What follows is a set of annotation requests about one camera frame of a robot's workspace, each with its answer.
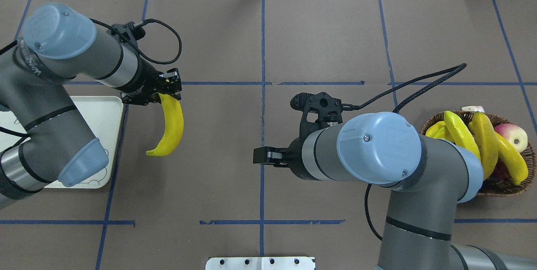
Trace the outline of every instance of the fruit basket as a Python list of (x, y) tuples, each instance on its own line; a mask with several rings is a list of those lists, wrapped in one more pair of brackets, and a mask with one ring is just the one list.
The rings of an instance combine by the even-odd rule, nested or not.
[[(460, 111), (460, 110), (454, 110), (454, 113), (456, 113), (459, 117), (461, 117), (462, 121), (464, 121), (464, 124), (468, 125), (470, 121), (472, 121), (472, 117), (474, 116), (474, 112), (472, 111)], [(485, 113), (487, 117), (489, 117), (491, 123), (493, 126), (497, 126), (504, 123), (510, 123), (507, 119), (504, 119), (503, 117), (500, 117), (498, 115), (494, 115), (492, 113)], [(437, 113), (436, 115), (433, 115), (431, 118), (429, 118), (424, 125), (422, 126), (422, 129), (420, 130), (420, 134), (425, 134), (425, 131), (431, 127), (433, 124), (437, 123), (438, 121), (443, 120), (443, 113)], [(510, 197), (510, 196), (516, 196), (521, 193), (524, 193), (526, 190), (530, 188), (533, 181), (535, 180), (535, 167), (537, 167), (537, 157), (535, 155), (535, 150), (533, 149), (533, 145), (528, 140), (528, 147), (524, 151), (520, 153), (522, 155), (523, 159), (526, 161), (526, 164), (528, 165), (528, 178), (526, 178), (523, 182), (521, 182), (520, 185), (514, 186), (512, 182), (510, 182), (510, 178), (506, 178), (501, 182), (491, 183), (485, 180), (483, 182), (483, 186), (481, 186), (481, 189), (477, 192), (478, 196), (496, 196), (496, 197)]]

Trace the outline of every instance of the blue joint cover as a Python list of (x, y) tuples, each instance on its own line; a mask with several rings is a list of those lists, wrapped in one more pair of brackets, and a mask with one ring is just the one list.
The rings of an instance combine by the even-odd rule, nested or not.
[(366, 113), (341, 128), (338, 157), (356, 178), (371, 184), (389, 184), (408, 178), (422, 158), (418, 132), (397, 113)]
[(95, 41), (92, 21), (69, 6), (46, 3), (34, 10), (23, 25), (23, 38), (38, 55), (69, 59), (85, 52)]
[(105, 168), (108, 161), (108, 156), (99, 139), (95, 138), (63, 167), (58, 181), (62, 182), (65, 187), (75, 186)]
[(466, 190), (466, 193), (462, 199), (459, 199), (458, 203), (470, 201), (475, 197), (483, 185), (483, 166), (481, 166), (481, 161), (479, 161), (479, 159), (466, 148), (456, 146), (449, 141), (445, 142), (451, 144), (451, 146), (453, 146), (461, 154), (464, 163), (466, 163), (466, 169), (468, 170), (468, 189)]

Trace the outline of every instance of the yellow banana held by gripper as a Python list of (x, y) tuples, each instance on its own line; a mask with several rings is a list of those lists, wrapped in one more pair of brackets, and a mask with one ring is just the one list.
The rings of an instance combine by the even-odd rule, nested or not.
[(162, 110), (164, 111), (164, 134), (155, 149), (146, 151), (150, 157), (164, 157), (172, 153), (181, 142), (185, 121), (179, 100), (168, 94), (160, 94)]

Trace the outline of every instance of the white bracket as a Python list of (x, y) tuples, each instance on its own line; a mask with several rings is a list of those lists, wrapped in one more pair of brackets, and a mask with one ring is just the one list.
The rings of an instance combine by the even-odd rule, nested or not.
[(315, 270), (311, 257), (211, 258), (205, 270)]

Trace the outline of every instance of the robotic arm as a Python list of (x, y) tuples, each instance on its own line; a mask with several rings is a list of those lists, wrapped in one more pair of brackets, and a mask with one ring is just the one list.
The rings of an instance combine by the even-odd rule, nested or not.
[(96, 29), (64, 4), (45, 4), (25, 22), (17, 47), (0, 55), (0, 111), (13, 111), (30, 137), (0, 154), (0, 209), (55, 180), (78, 184), (108, 164), (63, 88), (79, 73), (119, 90), (123, 103), (160, 103), (163, 94), (180, 100), (178, 70), (156, 71), (131, 46), (145, 35), (142, 27), (113, 29)]
[[(481, 188), (470, 151), (419, 135), (397, 113), (366, 113), (345, 124), (349, 104), (327, 93), (297, 94), (300, 136), (288, 148), (260, 147), (253, 163), (289, 167), (304, 180), (364, 181), (391, 190), (377, 270), (533, 270), (537, 260), (451, 245), (457, 203)], [(308, 113), (318, 119), (307, 121)]]

